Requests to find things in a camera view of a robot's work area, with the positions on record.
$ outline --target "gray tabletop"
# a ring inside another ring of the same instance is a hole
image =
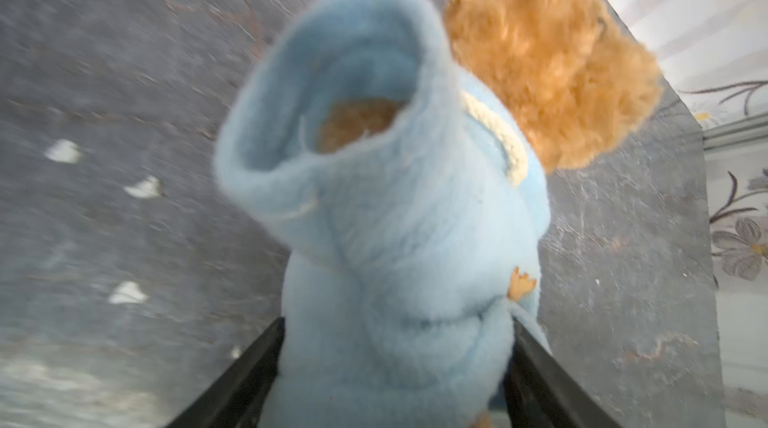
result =
[[[311,1],[0,0],[0,427],[160,426],[278,315],[286,252],[216,193],[210,154],[249,66]],[[79,163],[46,158],[59,139]],[[147,176],[163,196],[124,190]],[[685,107],[667,87],[550,192],[554,356],[626,426],[722,427]]]

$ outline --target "light blue hoodie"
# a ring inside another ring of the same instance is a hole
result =
[[[524,140],[457,67],[428,0],[321,0],[274,45],[216,146],[225,194],[293,251],[286,338],[263,428],[469,428],[512,353],[512,316],[546,343],[539,289],[506,298],[514,267],[541,279],[549,224],[530,146],[516,188],[459,90]],[[318,154],[335,101],[408,101],[387,132]]]

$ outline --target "orange-brown plush head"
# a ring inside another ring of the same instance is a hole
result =
[[[653,56],[602,0],[449,0],[459,64],[506,105],[546,172],[611,150],[658,103]]]

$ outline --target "printed flower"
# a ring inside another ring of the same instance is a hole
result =
[[[739,218],[736,233],[715,231],[712,244],[722,248],[723,271],[731,276],[753,281],[768,259],[768,244],[760,244],[763,231],[754,220]]]
[[[768,168],[763,168],[763,176],[752,178],[746,185],[748,190],[768,190]]]

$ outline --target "stuffed toy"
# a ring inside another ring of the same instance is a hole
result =
[[[658,103],[654,57],[602,0],[449,0],[444,22],[456,61],[502,101],[546,173],[615,148]],[[380,132],[394,113],[342,106],[322,148]]]
[[[340,113],[377,134],[333,142]],[[319,1],[248,78],[214,171],[292,250],[261,428],[487,426],[512,319],[547,346],[544,170],[430,1]]]

